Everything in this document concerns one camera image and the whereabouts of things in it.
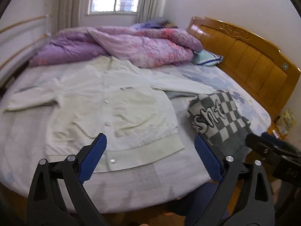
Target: light blue pillow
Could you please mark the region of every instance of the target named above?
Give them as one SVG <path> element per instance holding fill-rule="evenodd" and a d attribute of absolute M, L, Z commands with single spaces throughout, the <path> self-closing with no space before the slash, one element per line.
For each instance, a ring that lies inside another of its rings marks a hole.
<path fill-rule="evenodd" d="M 216 55 L 203 49 L 200 53 L 196 54 L 195 58 L 192 60 L 192 63 L 195 65 L 213 66 L 222 62 L 223 59 L 223 56 Z"/>

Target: person's leg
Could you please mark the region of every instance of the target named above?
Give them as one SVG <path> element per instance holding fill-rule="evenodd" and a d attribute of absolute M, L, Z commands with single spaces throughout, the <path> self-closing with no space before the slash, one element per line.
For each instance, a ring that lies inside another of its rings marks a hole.
<path fill-rule="evenodd" d="M 182 199 L 166 203 L 166 209 L 180 216 L 186 216 L 185 226 L 192 226 L 206 210 L 217 187 L 218 184 L 207 182 Z M 229 214 L 226 211 L 221 219 L 228 216 Z"/>

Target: checkered sweater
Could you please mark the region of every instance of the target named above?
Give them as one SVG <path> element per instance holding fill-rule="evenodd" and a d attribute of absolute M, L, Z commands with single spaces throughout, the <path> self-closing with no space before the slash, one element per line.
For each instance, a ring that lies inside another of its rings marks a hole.
<path fill-rule="evenodd" d="M 244 160 L 250 149 L 245 146 L 251 133 L 250 121 L 241 116 L 227 90 L 200 94 L 188 107 L 192 127 L 209 145 L 221 149 L 225 156 Z"/>

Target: purple blanket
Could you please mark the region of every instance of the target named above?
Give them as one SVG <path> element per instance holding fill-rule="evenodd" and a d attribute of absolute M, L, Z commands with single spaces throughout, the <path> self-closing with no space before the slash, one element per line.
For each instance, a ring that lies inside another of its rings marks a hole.
<path fill-rule="evenodd" d="M 44 46 L 30 66 L 61 64 L 112 55 L 132 64 L 152 68 L 191 60 L 193 51 L 201 52 L 201 43 L 180 29 L 144 29 L 99 26 L 70 28 Z"/>

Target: headboard panel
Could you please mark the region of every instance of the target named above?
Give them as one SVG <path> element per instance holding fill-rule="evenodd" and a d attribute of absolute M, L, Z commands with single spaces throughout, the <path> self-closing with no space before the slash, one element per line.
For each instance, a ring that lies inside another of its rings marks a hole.
<path fill-rule="evenodd" d="M 300 69 L 274 44 L 243 28 L 193 17 L 188 33 L 203 47 L 224 56 L 218 65 L 270 114 L 272 120 L 291 96 Z"/>

